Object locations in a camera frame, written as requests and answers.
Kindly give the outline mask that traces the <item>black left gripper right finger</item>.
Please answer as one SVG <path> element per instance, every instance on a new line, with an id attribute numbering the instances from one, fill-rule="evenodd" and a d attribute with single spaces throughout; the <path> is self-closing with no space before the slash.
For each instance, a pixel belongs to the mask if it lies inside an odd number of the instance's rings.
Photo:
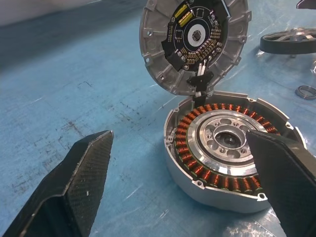
<path id="1" fill-rule="evenodd" d="M 260 183 L 287 237 L 316 237 L 316 157 L 283 136 L 250 130 L 246 138 Z"/>

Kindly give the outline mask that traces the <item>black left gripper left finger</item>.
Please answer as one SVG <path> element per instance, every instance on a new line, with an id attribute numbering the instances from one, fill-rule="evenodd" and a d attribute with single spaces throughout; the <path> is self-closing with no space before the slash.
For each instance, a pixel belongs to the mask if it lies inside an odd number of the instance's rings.
<path id="1" fill-rule="evenodd" d="M 114 133 L 76 141 L 39 183 L 2 237 L 89 237 L 103 196 Z"/>

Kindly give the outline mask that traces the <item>silver motor base copper windings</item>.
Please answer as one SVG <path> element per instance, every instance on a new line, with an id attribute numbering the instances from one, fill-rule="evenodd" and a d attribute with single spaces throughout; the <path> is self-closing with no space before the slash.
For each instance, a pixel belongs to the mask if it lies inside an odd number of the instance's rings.
<path id="1" fill-rule="evenodd" d="M 166 163 L 176 184 L 194 200 L 239 213 L 269 208 L 248 130 L 305 139 L 277 107 L 246 94 L 216 91 L 197 104 L 187 98 L 164 124 Z"/>

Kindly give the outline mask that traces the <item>silver motor cover circuit board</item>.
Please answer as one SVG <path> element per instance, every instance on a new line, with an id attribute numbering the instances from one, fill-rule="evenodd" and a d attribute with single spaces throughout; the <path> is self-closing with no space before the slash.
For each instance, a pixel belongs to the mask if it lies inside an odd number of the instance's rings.
<path id="1" fill-rule="evenodd" d="M 148 0 L 139 42 L 148 73 L 175 95 L 211 93 L 240 63 L 248 0 Z"/>

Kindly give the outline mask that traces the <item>black rotor wheel silver spokes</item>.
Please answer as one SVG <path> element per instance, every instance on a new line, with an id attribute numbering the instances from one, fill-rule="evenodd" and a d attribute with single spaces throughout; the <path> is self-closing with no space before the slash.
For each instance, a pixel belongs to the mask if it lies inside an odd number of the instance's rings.
<path id="1" fill-rule="evenodd" d="M 293 28 L 266 34 L 260 39 L 260 50 L 287 55 L 316 53 L 316 28 Z"/>

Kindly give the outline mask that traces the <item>dark metal part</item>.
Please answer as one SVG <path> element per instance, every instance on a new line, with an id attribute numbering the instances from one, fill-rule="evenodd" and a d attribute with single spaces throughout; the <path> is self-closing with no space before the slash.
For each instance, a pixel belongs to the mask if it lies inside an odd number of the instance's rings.
<path id="1" fill-rule="evenodd" d="M 316 0 L 299 0 L 296 8 L 316 10 Z"/>

